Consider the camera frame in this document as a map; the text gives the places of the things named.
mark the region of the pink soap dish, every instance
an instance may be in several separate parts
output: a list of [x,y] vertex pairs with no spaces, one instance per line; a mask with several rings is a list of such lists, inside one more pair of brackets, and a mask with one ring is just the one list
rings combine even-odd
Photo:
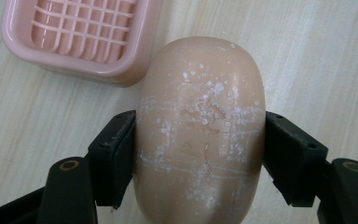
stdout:
[[120,86],[150,62],[161,0],[7,0],[9,50],[42,67]]

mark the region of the tabletop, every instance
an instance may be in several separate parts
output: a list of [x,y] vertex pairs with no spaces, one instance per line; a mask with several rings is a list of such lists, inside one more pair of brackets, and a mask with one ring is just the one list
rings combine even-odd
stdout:
[[[0,0],[0,23],[5,1]],[[358,1],[166,0],[153,54],[175,39],[229,40],[254,57],[267,110],[329,148],[327,159],[358,160]],[[63,76],[11,54],[0,35],[0,206],[43,187],[48,168],[84,156],[116,114],[135,109],[143,86],[120,88]],[[263,168],[242,223],[318,223],[312,208],[287,206]],[[146,223],[132,184],[100,223]]]

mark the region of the brown soap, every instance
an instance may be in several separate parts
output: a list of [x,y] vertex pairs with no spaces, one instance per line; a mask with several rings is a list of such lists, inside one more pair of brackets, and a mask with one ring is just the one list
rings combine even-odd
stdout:
[[157,55],[136,120],[134,189],[151,223],[241,223],[265,132],[261,76],[226,40],[189,37]]

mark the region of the wood grain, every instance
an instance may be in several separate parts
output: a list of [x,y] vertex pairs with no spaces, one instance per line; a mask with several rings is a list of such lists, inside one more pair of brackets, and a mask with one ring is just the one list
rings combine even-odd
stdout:
[[[0,1],[0,22],[5,1]],[[180,37],[225,38],[255,58],[267,110],[330,148],[328,160],[358,160],[358,1],[165,1],[154,53]],[[0,38],[0,205],[45,184],[48,168],[83,156],[115,114],[135,109],[129,88],[68,77],[12,55]],[[242,223],[318,223],[313,208],[286,206],[263,170]],[[128,188],[100,223],[145,223]]]

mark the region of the cracked soap surface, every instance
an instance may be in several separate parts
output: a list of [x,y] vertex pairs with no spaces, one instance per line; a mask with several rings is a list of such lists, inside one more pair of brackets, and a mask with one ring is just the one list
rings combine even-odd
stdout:
[[212,37],[167,45],[145,78],[134,188],[151,223],[240,223],[255,195],[265,101],[241,47]]

